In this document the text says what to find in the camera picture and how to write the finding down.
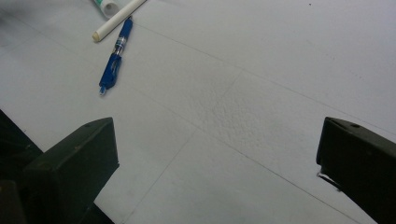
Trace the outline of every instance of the table surface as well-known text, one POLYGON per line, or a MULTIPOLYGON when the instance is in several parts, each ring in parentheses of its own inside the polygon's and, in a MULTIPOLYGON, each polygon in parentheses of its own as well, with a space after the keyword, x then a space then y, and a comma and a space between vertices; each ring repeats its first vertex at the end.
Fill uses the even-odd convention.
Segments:
POLYGON ((112 117, 96 203, 116 223, 374 223, 315 158, 325 117, 396 141, 395 1, 148 0, 100 97, 104 21, 92 0, 0 0, 0 108, 43 150, 112 117))

